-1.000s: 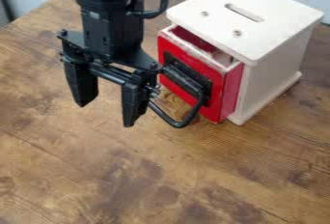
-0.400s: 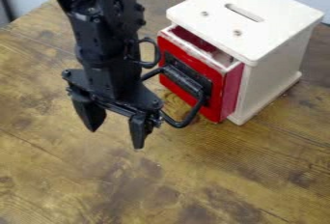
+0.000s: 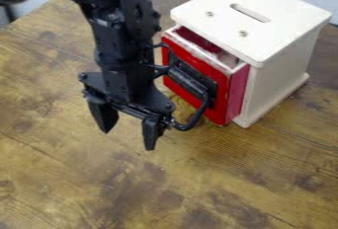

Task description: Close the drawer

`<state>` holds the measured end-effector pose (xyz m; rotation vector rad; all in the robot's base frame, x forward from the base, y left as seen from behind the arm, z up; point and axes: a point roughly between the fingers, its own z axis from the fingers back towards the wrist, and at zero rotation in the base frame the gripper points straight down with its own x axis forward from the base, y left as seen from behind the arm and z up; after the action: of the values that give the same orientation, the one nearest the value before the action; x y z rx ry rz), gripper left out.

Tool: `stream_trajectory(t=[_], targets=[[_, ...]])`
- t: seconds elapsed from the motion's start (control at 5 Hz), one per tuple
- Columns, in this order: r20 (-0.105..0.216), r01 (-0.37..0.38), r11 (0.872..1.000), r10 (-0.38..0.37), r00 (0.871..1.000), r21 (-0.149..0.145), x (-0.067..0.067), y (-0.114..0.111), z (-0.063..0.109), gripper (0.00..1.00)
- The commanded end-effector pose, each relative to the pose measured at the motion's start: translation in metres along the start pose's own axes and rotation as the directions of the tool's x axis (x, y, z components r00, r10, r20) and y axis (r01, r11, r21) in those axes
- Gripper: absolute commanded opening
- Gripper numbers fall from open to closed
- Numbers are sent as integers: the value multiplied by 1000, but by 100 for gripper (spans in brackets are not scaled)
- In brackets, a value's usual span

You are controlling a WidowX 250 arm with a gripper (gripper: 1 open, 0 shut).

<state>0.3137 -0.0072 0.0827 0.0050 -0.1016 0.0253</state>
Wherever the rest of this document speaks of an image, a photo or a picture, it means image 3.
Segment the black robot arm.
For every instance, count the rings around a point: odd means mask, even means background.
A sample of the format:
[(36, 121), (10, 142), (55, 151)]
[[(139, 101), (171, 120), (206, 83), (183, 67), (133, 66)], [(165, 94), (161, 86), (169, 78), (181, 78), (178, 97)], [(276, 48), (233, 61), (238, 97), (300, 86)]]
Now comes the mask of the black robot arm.
[[(0, 0), (10, 5), (26, 0)], [(98, 72), (83, 72), (83, 97), (103, 132), (119, 113), (142, 120), (145, 146), (157, 147), (170, 125), (174, 105), (155, 85), (154, 36), (162, 30), (151, 0), (70, 0), (80, 8), (95, 40)]]

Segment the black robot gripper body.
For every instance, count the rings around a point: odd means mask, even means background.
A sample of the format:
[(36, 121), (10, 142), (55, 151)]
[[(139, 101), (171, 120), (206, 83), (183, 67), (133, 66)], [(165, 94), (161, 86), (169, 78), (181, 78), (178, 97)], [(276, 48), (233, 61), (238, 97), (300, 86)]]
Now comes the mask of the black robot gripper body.
[(90, 22), (99, 72), (79, 75), (86, 99), (109, 103), (141, 119), (158, 116), (165, 123), (174, 105), (155, 85), (154, 32), (129, 32), (125, 23)]

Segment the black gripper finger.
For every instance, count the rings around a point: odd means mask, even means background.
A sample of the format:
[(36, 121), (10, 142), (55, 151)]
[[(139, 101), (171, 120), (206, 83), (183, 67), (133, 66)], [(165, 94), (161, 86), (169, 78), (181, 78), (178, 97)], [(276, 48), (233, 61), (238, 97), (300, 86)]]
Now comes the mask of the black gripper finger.
[(158, 116), (147, 116), (143, 119), (142, 127), (146, 150), (153, 151), (157, 148), (158, 139), (165, 134), (166, 125)]
[(119, 120), (118, 111), (109, 103), (102, 103), (91, 98), (87, 99), (87, 103), (99, 129), (103, 133), (109, 133)]

